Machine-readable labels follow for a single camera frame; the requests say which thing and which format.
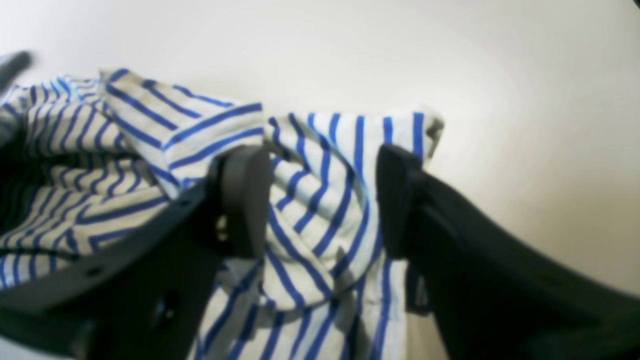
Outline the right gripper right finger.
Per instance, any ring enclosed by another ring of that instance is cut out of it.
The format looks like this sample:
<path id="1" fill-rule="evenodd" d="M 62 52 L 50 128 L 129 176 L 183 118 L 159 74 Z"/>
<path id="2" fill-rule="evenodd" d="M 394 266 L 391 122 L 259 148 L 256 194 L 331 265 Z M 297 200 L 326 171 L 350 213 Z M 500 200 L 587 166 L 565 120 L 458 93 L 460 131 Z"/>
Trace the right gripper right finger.
<path id="1" fill-rule="evenodd" d="M 400 146 L 379 149 L 384 247 L 425 280 L 451 360 L 637 360 L 639 299 L 520 242 Z"/>

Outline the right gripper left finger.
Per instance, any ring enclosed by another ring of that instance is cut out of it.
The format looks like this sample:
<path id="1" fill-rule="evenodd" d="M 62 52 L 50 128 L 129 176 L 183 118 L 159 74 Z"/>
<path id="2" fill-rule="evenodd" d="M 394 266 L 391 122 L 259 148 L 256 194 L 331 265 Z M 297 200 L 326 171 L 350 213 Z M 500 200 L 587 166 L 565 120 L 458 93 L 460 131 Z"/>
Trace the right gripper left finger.
<path id="1" fill-rule="evenodd" d="M 76 360 L 184 360 L 226 258 L 265 252 L 273 174 L 238 146 L 126 239 L 1 294 L 1 335 Z"/>

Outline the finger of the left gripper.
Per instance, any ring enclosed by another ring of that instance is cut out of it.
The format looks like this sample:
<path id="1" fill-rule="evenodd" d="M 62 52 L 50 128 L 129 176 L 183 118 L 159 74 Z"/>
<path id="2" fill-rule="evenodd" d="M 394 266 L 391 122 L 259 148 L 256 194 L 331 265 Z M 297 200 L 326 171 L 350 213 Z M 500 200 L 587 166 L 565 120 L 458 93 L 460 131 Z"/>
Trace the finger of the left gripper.
<path id="1" fill-rule="evenodd" d="M 5 93 L 14 80 L 32 67 L 35 53 L 30 50 L 21 50 L 3 54 L 0 57 L 0 93 Z"/>

